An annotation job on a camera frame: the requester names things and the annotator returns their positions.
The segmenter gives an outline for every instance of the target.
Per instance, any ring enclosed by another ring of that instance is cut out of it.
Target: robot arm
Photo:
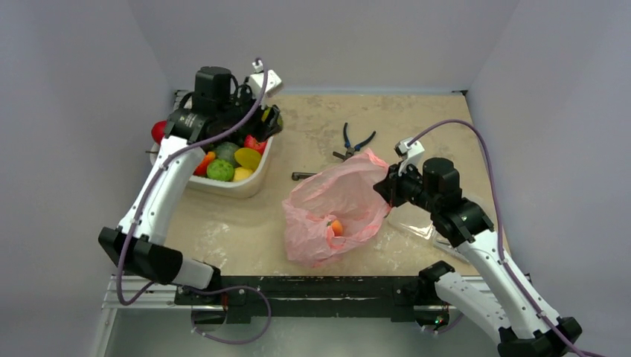
[[[558,323],[557,328],[572,342],[582,332],[573,318],[561,318],[505,252],[503,261],[497,251],[493,223],[475,202],[462,196],[460,174],[445,158],[430,158],[423,163],[423,174],[410,162],[413,147],[401,141],[395,147],[403,158],[389,167],[386,178],[374,189],[390,206],[410,202],[430,213],[438,233],[447,238],[484,278],[497,301],[485,297],[465,282],[453,267],[439,262],[419,273],[426,294],[457,306],[478,324],[497,344],[501,356],[562,356],[566,346],[541,317]],[[422,147],[416,147],[416,160]],[[508,275],[508,264],[522,286],[537,300],[538,314],[519,286]]]
[[[99,243],[114,264],[118,264],[126,236],[132,224],[136,223],[125,257],[126,271],[160,284],[180,284],[201,290],[221,287],[217,267],[185,258],[180,251],[164,247],[171,216],[205,151],[194,147],[168,165],[166,162],[167,158],[185,147],[233,127],[255,104],[255,98],[262,89],[265,90],[264,98],[280,91],[282,80],[274,71],[268,71],[267,85],[263,86],[262,65],[254,64],[254,70],[255,73],[234,92],[231,84],[236,80],[228,69],[204,67],[197,72],[195,91],[189,95],[192,107],[188,109],[181,105],[169,116],[158,158],[132,207],[116,229],[105,227],[99,234]],[[251,134],[258,141],[265,141],[282,129],[278,108],[261,101],[261,107],[257,108],[252,120],[237,134]],[[152,190],[145,205],[142,205],[141,200],[148,187]],[[141,206],[144,209],[135,220]]]

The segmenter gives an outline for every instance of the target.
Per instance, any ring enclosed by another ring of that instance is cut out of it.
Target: fruit basket
[[[190,187],[194,190],[201,190],[209,193],[215,193],[221,196],[229,196],[238,199],[252,197],[261,189],[261,186],[263,185],[263,180],[265,179],[265,175],[269,167],[269,151],[273,143],[273,137],[268,139],[267,145],[265,146],[265,150],[263,151],[257,169],[248,178],[237,182],[231,182],[217,181],[210,178],[192,175],[188,180],[187,187]],[[160,146],[158,144],[153,144],[153,147],[150,151],[158,152],[159,150]],[[151,161],[152,165],[156,162],[156,159],[157,154],[151,153],[149,155],[149,160]]]

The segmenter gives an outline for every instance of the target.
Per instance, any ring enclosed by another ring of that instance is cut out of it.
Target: orange fruit in bag
[[[342,227],[342,223],[337,219],[331,222],[331,228],[333,229],[333,234],[335,234],[336,237],[344,234],[344,227]]]

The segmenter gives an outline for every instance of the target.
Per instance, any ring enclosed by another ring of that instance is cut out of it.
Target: black tool
[[[341,154],[336,151],[333,152],[333,156],[340,158],[342,161],[346,161],[348,160],[349,157],[355,155],[355,152],[358,152],[361,148],[366,146],[366,144],[370,143],[371,140],[373,140],[375,134],[377,133],[377,132],[373,132],[371,136],[368,137],[368,139],[362,141],[361,143],[357,145],[351,145],[350,140],[348,140],[347,128],[348,128],[348,123],[344,123],[343,133],[344,133],[344,147],[346,148],[346,153]]]
[[[298,181],[302,179],[308,179],[309,177],[315,175],[315,173],[292,173],[292,180]]]

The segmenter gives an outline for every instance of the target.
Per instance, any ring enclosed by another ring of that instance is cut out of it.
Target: white wall
[[[87,355],[169,95],[126,1],[0,1],[0,356]]]
[[[129,0],[171,85],[262,56],[294,91],[469,88],[517,0]]]
[[[631,350],[629,1],[521,0],[468,94],[516,261],[585,332]]]

